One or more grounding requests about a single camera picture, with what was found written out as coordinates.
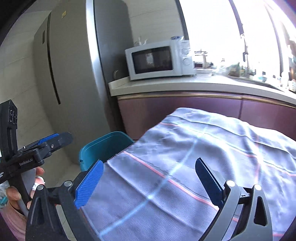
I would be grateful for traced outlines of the person's left hand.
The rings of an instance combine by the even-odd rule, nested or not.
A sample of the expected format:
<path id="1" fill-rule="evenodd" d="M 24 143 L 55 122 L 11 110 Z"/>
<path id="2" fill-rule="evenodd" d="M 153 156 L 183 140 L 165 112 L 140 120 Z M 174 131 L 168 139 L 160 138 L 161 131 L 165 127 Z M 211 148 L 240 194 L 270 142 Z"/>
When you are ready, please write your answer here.
<path id="1" fill-rule="evenodd" d="M 44 169 L 42 167 L 34 168 L 34 170 L 27 171 L 25 173 L 20 174 L 20 176 L 16 176 L 9 180 L 9 188 L 6 189 L 6 195 L 9 200 L 10 205 L 16 210 L 22 210 L 19 203 L 23 202 L 22 194 L 19 192 L 17 186 L 21 185 L 23 182 L 24 186 L 24 194 L 25 196 L 29 197 L 29 201 L 25 203 L 26 209 L 30 208 L 31 200 L 34 195 L 34 191 L 32 187 L 34 186 L 35 182 L 39 184 L 42 183 L 42 180 L 38 178 L 38 176 L 42 176 L 44 174 Z"/>

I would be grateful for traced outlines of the pink left sleeve forearm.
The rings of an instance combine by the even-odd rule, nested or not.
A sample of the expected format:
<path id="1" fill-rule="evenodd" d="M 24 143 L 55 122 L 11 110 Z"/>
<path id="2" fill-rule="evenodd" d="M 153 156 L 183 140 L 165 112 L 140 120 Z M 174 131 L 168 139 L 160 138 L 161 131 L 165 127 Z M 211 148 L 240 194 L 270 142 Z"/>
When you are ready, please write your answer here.
<path id="1" fill-rule="evenodd" d="M 1 209 L 1 240 L 25 240 L 27 218 L 8 203 Z"/>

